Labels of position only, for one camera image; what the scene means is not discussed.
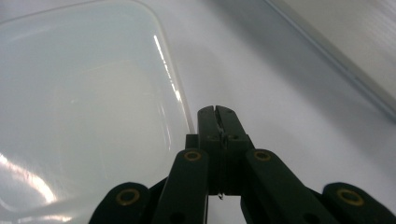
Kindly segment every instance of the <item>round brass ring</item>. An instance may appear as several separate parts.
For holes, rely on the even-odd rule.
[[[123,199],[122,196],[124,196],[124,194],[126,193],[133,193],[134,197],[132,197],[131,199]],[[118,204],[122,205],[122,206],[126,206],[126,205],[130,205],[133,204],[135,202],[137,202],[140,198],[140,193],[139,190],[137,189],[123,189],[119,194],[117,194],[116,197],[116,201]]]
[[[342,201],[345,203],[348,203],[350,205],[354,206],[362,206],[364,205],[364,200],[363,198],[355,191],[352,191],[350,189],[339,189],[337,190],[337,196],[340,198]]]
[[[263,151],[255,151],[254,157],[259,161],[271,160],[271,155],[268,152],[263,152]]]
[[[201,159],[201,153],[197,152],[197,151],[189,151],[187,153],[184,154],[184,159],[188,160],[188,161],[198,161]]]

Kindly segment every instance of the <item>black mechanical arm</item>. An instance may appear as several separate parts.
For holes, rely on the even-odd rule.
[[[124,183],[112,189],[90,224],[203,224],[208,195],[240,195],[248,224],[396,223],[396,217],[362,189],[304,186],[273,152],[256,149],[236,114],[223,106],[198,112],[198,134],[187,134],[168,177],[148,189]]]

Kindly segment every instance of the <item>white surface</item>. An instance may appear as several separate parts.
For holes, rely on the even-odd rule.
[[[267,0],[342,63],[396,118],[396,2]]]
[[[2,0],[0,20],[61,2]],[[264,1],[144,2],[164,27],[195,124],[200,108],[228,106],[255,146],[308,187],[344,181],[396,212],[395,124]],[[244,223],[238,198],[210,198],[208,223]]]
[[[191,117],[140,4],[4,23],[0,74],[0,223],[88,222],[110,189],[154,185],[184,148]]]

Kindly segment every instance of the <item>white tray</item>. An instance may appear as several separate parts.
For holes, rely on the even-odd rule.
[[[191,119],[154,14],[89,3],[0,25],[0,222],[88,222],[168,175]]]

